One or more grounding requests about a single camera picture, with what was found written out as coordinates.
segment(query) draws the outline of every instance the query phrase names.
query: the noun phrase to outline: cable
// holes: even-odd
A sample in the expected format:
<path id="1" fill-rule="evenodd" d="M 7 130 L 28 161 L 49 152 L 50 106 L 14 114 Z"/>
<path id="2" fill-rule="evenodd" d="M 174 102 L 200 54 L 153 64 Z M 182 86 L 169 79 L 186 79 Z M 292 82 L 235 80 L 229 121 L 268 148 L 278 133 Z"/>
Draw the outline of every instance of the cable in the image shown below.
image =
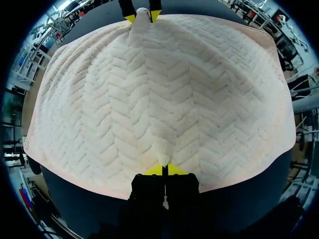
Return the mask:
<path id="1" fill-rule="evenodd" d="M 312 79 L 312 81 L 313 81 L 315 84 L 317 84 L 317 81 L 315 81 L 315 79 L 314 79 L 312 76 L 308 75 L 308 77 L 309 77 L 310 79 Z"/>
<path id="2" fill-rule="evenodd" d="M 306 98 L 308 96 L 311 96 L 311 93 L 309 95 L 307 95 L 307 96 L 295 96 L 295 98 Z"/>
<path id="3" fill-rule="evenodd" d="M 304 133 L 304 135 L 306 135 L 306 134 L 315 134 L 315 133 L 318 133 L 319 132 L 319 130 L 314 130 L 314 131 L 308 131 L 307 133 Z"/>
<path id="4" fill-rule="evenodd" d="M 301 128 L 301 129 L 302 129 L 302 130 L 304 130 L 304 131 L 309 132 L 309 130 L 308 130 L 308 129 L 306 129 L 306 128 L 302 128 L 302 127 L 299 127 L 299 128 Z"/>
<path id="5" fill-rule="evenodd" d="M 313 67 L 314 66 L 314 64 L 312 64 L 311 66 L 309 66 L 308 68 L 306 68 L 306 69 L 303 69 L 302 71 L 300 71 L 300 72 L 297 72 L 296 74 L 294 74 L 293 76 L 291 76 L 290 78 L 288 78 L 287 79 L 287 83 L 290 83 L 290 82 L 293 82 L 293 81 L 295 81 L 296 79 L 294 79 L 293 81 L 291 81 L 291 79 L 293 79 L 294 77 L 296 77 L 297 75 L 299 75 L 301 72 L 303 72 L 303 71 L 306 71 L 306 70 L 309 70 L 311 67 Z"/>
<path id="6" fill-rule="evenodd" d="M 290 93 L 294 94 L 294 93 L 299 93 L 299 92 L 305 92 L 305 91 L 310 91 L 310 90 L 317 89 L 317 88 L 319 88 L 318 85 L 313 86 L 313 87 L 309 87 L 309 88 L 305 88 L 305 89 L 301 89 L 301 90 L 296 90 L 296 91 L 291 90 Z"/>
<path id="7" fill-rule="evenodd" d="M 300 82 L 299 84 L 297 84 L 295 87 L 293 87 L 290 92 L 292 92 L 295 88 L 297 88 L 298 86 L 300 86 L 301 84 L 303 84 L 304 82 L 306 82 L 308 79 L 305 79 L 304 81 Z"/>
<path id="8" fill-rule="evenodd" d="M 297 127 L 296 127 L 296 128 L 299 128 L 299 126 L 301 126 L 301 125 L 303 124 L 303 122 L 305 121 L 305 119 L 307 119 L 307 116 L 306 116 L 306 117 L 304 117 L 304 119 L 300 122 L 300 124 L 299 124 L 299 125 L 297 125 Z"/>

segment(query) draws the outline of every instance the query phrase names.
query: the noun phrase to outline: chair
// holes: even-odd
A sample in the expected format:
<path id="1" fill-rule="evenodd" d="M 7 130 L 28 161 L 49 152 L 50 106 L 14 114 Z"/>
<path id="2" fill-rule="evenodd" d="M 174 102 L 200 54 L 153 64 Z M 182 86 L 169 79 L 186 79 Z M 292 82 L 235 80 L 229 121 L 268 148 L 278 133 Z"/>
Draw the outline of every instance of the chair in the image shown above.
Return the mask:
<path id="1" fill-rule="evenodd" d="M 294 69 L 292 60 L 298 55 L 294 44 L 284 34 L 275 38 L 275 44 L 283 71 L 292 71 Z"/>

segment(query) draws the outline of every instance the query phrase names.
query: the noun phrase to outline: chevron pattern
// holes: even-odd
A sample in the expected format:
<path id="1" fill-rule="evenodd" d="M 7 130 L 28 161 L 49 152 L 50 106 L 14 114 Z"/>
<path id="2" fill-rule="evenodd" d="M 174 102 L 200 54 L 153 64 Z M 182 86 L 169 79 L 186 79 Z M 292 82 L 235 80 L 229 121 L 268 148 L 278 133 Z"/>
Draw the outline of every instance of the chevron pattern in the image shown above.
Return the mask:
<path id="1" fill-rule="evenodd" d="M 52 57 L 24 145 L 87 190 L 127 199 L 158 163 L 204 192 L 264 171 L 295 143 L 290 93 L 271 37 L 199 15 L 139 12 Z"/>

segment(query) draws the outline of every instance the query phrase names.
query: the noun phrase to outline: red object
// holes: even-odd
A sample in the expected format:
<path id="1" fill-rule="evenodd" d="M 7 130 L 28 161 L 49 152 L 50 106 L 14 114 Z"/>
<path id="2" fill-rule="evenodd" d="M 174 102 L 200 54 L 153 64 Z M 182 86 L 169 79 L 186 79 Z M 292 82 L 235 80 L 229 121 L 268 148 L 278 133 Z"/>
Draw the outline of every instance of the red object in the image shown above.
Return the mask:
<path id="1" fill-rule="evenodd" d="M 30 205 L 29 201 L 26 199 L 25 194 L 23 193 L 22 188 L 19 189 L 19 192 L 20 192 L 21 197 L 22 197 L 24 203 L 26 204 L 26 206 L 27 206 L 28 208 L 31 208 L 31 205 Z"/>
<path id="2" fill-rule="evenodd" d="M 249 15 L 251 18 L 253 18 L 254 16 L 256 16 L 256 13 L 253 12 L 253 11 L 251 11 L 251 10 L 249 10 L 248 15 Z"/>

